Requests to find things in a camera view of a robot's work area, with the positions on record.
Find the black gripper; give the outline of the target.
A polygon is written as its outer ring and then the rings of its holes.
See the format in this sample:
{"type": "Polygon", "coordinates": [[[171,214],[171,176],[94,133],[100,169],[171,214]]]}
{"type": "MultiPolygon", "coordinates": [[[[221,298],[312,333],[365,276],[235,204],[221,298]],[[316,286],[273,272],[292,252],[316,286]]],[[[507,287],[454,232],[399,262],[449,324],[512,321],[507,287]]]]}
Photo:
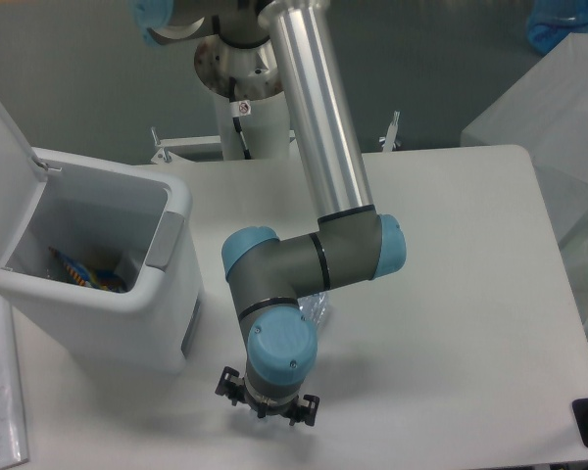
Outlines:
{"type": "Polygon", "coordinates": [[[314,426],[319,410],[320,398],[314,395],[290,394],[281,398],[269,398],[257,392],[251,384],[245,384],[244,378],[239,372],[226,366],[219,378],[215,393],[226,397],[233,406],[238,403],[247,403],[262,419],[267,416],[284,416],[289,420],[289,425],[304,423],[314,426]]]}

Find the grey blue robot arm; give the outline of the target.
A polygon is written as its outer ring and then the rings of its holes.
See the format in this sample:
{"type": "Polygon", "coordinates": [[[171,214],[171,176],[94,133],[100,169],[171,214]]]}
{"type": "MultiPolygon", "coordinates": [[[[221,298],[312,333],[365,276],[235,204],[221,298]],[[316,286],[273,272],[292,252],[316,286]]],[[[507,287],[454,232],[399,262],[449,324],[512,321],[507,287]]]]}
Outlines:
{"type": "Polygon", "coordinates": [[[226,367],[216,387],[259,417],[313,425],[320,400],[301,389],[315,366],[318,334],[302,299],[374,280],[403,267],[405,236],[374,205],[335,58],[325,1],[133,1],[143,40],[167,46],[200,39],[194,59],[223,97],[244,159],[257,148],[250,120],[264,98],[282,96],[317,219],[315,231],[282,239],[251,226],[221,248],[246,350],[243,371],[226,367]]]}

